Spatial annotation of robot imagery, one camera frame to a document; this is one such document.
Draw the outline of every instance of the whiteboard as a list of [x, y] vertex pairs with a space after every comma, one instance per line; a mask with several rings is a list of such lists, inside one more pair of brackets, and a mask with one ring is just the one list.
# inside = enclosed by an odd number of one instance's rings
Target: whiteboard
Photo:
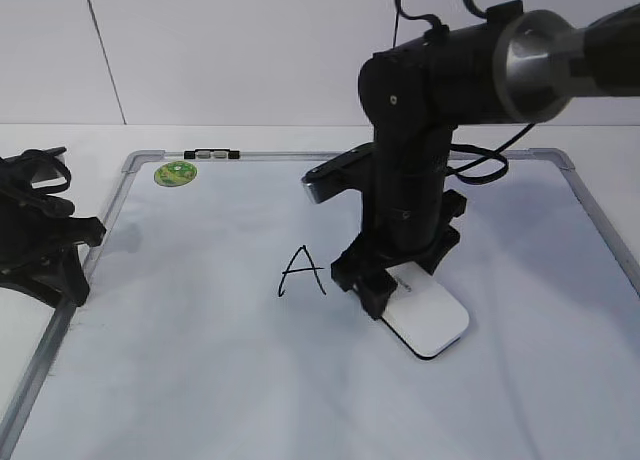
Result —
[[[471, 325], [429, 362], [331, 282], [359, 198], [312, 205], [318, 161], [198, 162], [179, 188], [143, 164], [12, 458], [638, 458], [638, 296], [523, 158], [449, 182], [469, 203], [436, 278]], [[327, 295], [296, 274], [278, 297], [303, 244]]]

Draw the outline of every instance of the white wall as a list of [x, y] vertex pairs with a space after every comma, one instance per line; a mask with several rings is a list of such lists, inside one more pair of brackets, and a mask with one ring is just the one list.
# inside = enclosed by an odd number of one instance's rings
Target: white wall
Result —
[[0, 122], [122, 123], [86, 0], [0, 0]]
[[[477, 0], [487, 7], [507, 0]], [[93, 0], [129, 123], [366, 123], [360, 65], [391, 41], [391, 0]], [[525, 0], [583, 26], [640, 0]], [[460, 0], [407, 0], [453, 27]], [[403, 24], [401, 38], [424, 22]], [[556, 123], [638, 124], [638, 100], [579, 100]]]

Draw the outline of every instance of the white surface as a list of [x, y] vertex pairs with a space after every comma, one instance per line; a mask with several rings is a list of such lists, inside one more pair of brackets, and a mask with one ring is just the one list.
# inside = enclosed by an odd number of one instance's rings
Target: white surface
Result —
[[278, 297], [299, 245], [326, 269], [358, 230], [355, 192], [308, 201], [316, 164], [143, 166], [14, 459], [638, 458], [640, 302], [555, 166], [449, 182], [436, 278], [473, 324], [424, 362], [327, 270]]
[[469, 326], [469, 313], [415, 263], [389, 269], [398, 282], [382, 318], [422, 358], [433, 358]]
[[0, 0], [0, 122], [122, 123], [86, 0]]
[[[514, 127], [461, 128], [459, 143], [497, 146]], [[368, 128], [153, 127], [0, 125], [0, 155], [26, 148], [69, 147], [67, 164], [74, 180], [68, 198], [80, 216], [103, 211], [126, 156], [134, 150], [180, 151], [197, 147], [241, 150], [343, 151], [371, 140]], [[640, 127], [537, 127], [519, 148], [557, 147], [565, 150], [578, 173], [626, 244], [640, 259]], [[22, 366], [35, 349], [49, 310], [34, 306], [13, 292], [0, 290], [0, 412], [13, 395]]]
[[[483, 8], [509, 0], [477, 0]], [[578, 27], [640, 0], [525, 0]], [[390, 47], [392, 0], [93, 0], [127, 121], [363, 125], [361, 65]], [[452, 27], [461, 0], [406, 0]], [[426, 22], [403, 22], [400, 39]], [[637, 124], [640, 100], [575, 101], [560, 124]]]

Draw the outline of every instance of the black object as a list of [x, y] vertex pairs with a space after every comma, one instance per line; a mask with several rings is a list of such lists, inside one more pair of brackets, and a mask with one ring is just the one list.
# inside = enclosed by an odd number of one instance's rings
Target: black object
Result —
[[[69, 188], [71, 173], [57, 157], [65, 148], [27, 150], [0, 158], [0, 287], [30, 295], [51, 307], [63, 298], [83, 305], [89, 294], [78, 245], [102, 243], [95, 217], [71, 218], [72, 202], [52, 194]], [[58, 185], [34, 187], [62, 177]]]
[[228, 148], [196, 148], [195, 150], [185, 150], [185, 160], [196, 160], [198, 158], [224, 158], [227, 160], [239, 160], [240, 150], [230, 150]]
[[[573, 97], [640, 95], [640, 6], [574, 29], [550, 11], [525, 13], [520, 0], [486, 12], [473, 0], [464, 3], [486, 21], [450, 31], [437, 16], [408, 15], [395, 0], [396, 18], [426, 20], [432, 28], [403, 45], [394, 42], [362, 67], [358, 93], [373, 143], [303, 178], [317, 203], [346, 189], [362, 193], [361, 233], [333, 262], [331, 276], [356, 292], [374, 319], [397, 287], [387, 268], [415, 261], [433, 273], [458, 243], [449, 222], [462, 215], [465, 199], [443, 193], [447, 175], [473, 185], [502, 177], [508, 162], [501, 152]], [[491, 123], [529, 125], [497, 150], [452, 145], [459, 125]], [[481, 158], [453, 169], [451, 150]], [[488, 159], [502, 168], [462, 174]]]

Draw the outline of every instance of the white table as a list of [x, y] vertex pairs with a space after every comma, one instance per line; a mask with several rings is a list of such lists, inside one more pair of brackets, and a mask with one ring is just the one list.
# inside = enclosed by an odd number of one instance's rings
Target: white table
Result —
[[[461, 128], [458, 143], [495, 147], [517, 127]], [[262, 151], [342, 151], [371, 140], [368, 127], [167, 127], [0, 125], [0, 155], [64, 145], [74, 180], [67, 198], [78, 216], [99, 215], [134, 150], [234, 148]], [[567, 152], [583, 181], [636, 260], [640, 259], [640, 126], [537, 127], [517, 148]], [[51, 310], [14, 292], [0, 291], [0, 415], [21, 378]]]

